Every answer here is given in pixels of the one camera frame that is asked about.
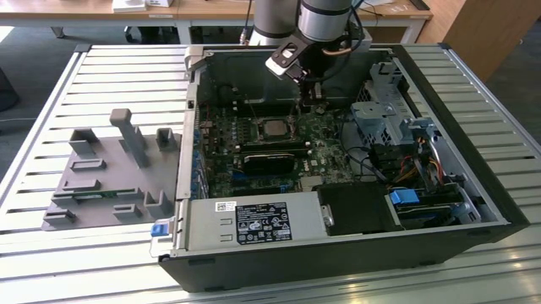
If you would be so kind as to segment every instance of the barcode sticker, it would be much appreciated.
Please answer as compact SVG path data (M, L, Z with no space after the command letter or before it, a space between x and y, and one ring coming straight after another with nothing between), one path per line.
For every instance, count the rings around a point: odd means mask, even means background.
M216 212L235 211L235 207L236 207L235 201L216 201Z

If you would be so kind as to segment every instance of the power supply label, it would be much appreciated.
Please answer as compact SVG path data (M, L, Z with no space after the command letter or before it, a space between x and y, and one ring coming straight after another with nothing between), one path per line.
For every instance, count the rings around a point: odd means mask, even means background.
M236 206L236 242L240 245L293 240L287 205Z

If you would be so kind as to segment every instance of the floor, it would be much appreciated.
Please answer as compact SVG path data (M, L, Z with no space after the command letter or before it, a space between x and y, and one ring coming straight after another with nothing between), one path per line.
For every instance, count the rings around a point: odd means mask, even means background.
M0 27L0 67L21 102L0 112L0 179L17 153L77 44L127 44L123 28L65 28L56 39L49 28ZM488 87L541 142L541 22L536 23Z

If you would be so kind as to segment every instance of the blue clip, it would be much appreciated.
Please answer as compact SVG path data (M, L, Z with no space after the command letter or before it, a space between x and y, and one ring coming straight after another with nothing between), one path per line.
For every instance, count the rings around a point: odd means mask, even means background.
M170 228L168 224L154 224L152 230L151 230L151 236L152 237L168 236L170 235L168 228Z
M393 193L390 193L390 200L394 205L419 203L419 198L417 196L415 190L413 189L395 190Z

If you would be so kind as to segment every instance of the metal rail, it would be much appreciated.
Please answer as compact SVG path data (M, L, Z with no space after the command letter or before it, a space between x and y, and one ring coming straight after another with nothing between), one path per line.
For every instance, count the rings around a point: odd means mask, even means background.
M188 294L148 254L151 224L40 231L68 161L72 129L118 136L112 108L144 134L183 129L184 47L94 46L76 53L0 185L1 303L513 303L541 293L540 147L452 51L407 46L441 99L521 206L532 226L442 265L223 293ZM427 110L413 96L423 115Z

